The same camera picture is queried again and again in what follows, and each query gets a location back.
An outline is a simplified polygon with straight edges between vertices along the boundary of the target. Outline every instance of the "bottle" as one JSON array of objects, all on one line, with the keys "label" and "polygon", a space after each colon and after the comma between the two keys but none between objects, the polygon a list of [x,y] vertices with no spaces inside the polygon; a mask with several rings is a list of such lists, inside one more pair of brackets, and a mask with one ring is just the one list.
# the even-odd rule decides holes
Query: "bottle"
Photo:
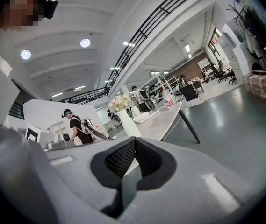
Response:
[{"label": "bottle", "polygon": [[166,102],[168,109],[171,109],[173,106],[172,100],[168,97],[168,95],[166,94],[164,90],[161,90],[161,92],[162,92],[163,100]]}]

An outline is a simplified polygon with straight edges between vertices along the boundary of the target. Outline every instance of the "brown wall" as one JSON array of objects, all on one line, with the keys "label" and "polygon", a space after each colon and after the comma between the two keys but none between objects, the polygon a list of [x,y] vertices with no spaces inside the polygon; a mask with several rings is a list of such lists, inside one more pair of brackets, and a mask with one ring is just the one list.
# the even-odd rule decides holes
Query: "brown wall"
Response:
[{"label": "brown wall", "polygon": [[183,66],[179,67],[177,70],[174,72],[170,73],[167,78],[170,79],[173,76],[176,76],[177,78],[180,78],[180,76],[183,74],[185,82],[188,82],[191,80],[193,77],[199,77],[202,79],[202,70],[200,69],[198,62],[203,60],[204,58],[207,58],[210,63],[212,63],[208,57],[208,55],[203,52],[191,61],[187,62]]}]

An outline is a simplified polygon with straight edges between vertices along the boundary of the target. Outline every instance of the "black t-shirt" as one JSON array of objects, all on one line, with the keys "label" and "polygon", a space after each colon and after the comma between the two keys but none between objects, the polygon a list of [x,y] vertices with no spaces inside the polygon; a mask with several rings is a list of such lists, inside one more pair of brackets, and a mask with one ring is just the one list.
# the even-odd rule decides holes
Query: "black t-shirt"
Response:
[{"label": "black t-shirt", "polygon": [[[81,120],[80,117],[73,115],[72,118],[77,118],[78,120]],[[81,121],[78,121],[77,119],[71,119],[69,127],[73,128],[76,127],[77,129],[83,130]]]}]

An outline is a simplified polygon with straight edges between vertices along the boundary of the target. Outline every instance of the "table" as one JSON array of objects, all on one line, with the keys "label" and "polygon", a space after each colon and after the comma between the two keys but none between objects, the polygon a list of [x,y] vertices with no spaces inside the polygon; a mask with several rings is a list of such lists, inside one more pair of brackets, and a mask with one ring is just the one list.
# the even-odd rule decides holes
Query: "table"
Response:
[{"label": "table", "polygon": [[[148,119],[142,124],[137,124],[137,127],[141,133],[141,137],[158,141],[162,140],[162,138],[165,136],[168,129],[170,128],[171,124],[174,122],[177,114],[180,114],[197,142],[200,143],[195,130],[193,129],[190,122],[188,121],[185,114],[180,108],[181,103],[175,103],[170,110],[166,106],[162,106],[159,108],[160,113],[156,114],[155,116]],[[121,130],[116,135],[116,138],[123,138],[125,136],[127,136],[126,132],[124,130]]]}]

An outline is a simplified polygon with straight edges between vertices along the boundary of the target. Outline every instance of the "white vase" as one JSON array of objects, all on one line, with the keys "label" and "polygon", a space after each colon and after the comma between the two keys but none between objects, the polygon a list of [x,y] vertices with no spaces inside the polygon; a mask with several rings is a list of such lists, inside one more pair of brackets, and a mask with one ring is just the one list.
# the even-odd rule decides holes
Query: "white vase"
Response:
[{"label": "white vase", "polygon": [[119,111],[116,115],[120,118],[127,136],[141,137],[139,129],[137,128],[135,122],[127,114],[126,109]]}]

